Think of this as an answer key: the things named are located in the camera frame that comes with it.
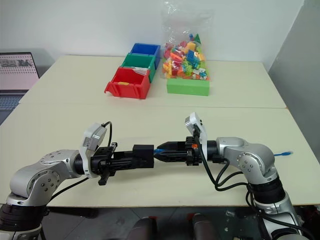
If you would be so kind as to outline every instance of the laptop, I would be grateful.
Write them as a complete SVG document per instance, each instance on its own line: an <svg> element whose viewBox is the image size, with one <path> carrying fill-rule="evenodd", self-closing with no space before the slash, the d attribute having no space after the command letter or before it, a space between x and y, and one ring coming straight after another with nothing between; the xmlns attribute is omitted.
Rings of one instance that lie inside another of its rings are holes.
<svg viewBox="0 0 320 240"><path fill-rule="evenodd" d="M0 52L0 124L38 80L31 52Z"/></svg>

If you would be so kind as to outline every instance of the robotic arm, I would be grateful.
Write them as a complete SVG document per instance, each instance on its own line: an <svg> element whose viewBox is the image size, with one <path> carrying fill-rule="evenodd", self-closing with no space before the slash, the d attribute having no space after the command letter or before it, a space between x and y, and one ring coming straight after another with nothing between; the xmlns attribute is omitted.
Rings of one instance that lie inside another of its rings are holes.
<svg viewBox="0 0 320 240"><path fill-rule="evenodd" d="M132 151L115 152L117 143L99 147L107 131L106 125L92 125L84 133L79 151L51 152L15 173L10 182L11 194L0 210L1 240L36 240L46 206L64 180L82 175L88 178L100 176L98 184L105 185L116 171L153 168L154 158L163 162L186 162L188 166L197 166L204 161L224 163L228 159L248 181L247 187L254 196L251 202L261 213L262 237L265 240L307 239L299 230L275 223L281 221L300 226L268 147L237 137L208 141L202 120L192 113L186 118L185 126L193 136L187 137L185 142L166 142L155 150L153 145L134 145Z"/></svg>

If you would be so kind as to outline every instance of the plastic storage bin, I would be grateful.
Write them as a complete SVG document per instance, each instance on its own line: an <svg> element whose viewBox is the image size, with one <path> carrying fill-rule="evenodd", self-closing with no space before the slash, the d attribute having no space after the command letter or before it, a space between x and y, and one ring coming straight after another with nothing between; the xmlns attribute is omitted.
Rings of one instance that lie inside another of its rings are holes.
<svg viewBox="0 0 320 240"><path fill-rule="evenodd" d="M156 73L155 59L156 56L153 55L128 53L121 66L129 68L137 67L149 69L149 80L150 83L152 83L152 80L154 79Z"/></svg>
<svg viewBox="0 0 320 240"><path fill-rule="evenodd" d="M120 66L104 93L108 91L116 97L145 99L150 87L149 74L149 70Z"/></svg>
<svg viewBox="0 0 320 240"><path fill-rule="evenodd" d="M169 78L166 89L169 94L208 96L210 82L208 80Z"/></svg>
<svg viewBox="0 0 320 240"><path fill-rule="evenodd" d="M161 59L160 45L155 45L155 44L135 43L130 53L155 56L155 61L154 61L155 69L157 69Z"/></svg>

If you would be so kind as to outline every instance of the green box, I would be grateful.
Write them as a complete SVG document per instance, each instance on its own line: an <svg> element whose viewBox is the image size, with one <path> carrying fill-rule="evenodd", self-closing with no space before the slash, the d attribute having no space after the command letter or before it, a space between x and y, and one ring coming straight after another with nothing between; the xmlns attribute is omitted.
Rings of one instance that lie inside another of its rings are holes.
<svg viewBox="0 0 320 240"><path fill-rule="evenodd" d="M209 96L210 82L208 80L169 78L166 82L169 94L188 94Z"/></svg>
<svg viewBox="0 0 320 240"><path fill-rule="evenodd" d="M156 74L155 60L155 55L128 53L121 66L129 68L137 67L149 69L149 81L150 83L152 83L152 80L154 79L154 76Z"/></svg>

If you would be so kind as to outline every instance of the label on bin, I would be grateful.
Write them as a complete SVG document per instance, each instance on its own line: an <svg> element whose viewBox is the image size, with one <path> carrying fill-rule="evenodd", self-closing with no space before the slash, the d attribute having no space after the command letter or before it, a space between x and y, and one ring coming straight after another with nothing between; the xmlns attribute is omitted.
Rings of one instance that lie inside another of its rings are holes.
<svg viewBox="0 0 320 240"><path fill-rule="evenodd" d="M141 75L147 75L147 71L148 71L148 68L144 68L144 67L134 67L133 68L133 71L137 74L141 74Z"/></svg>

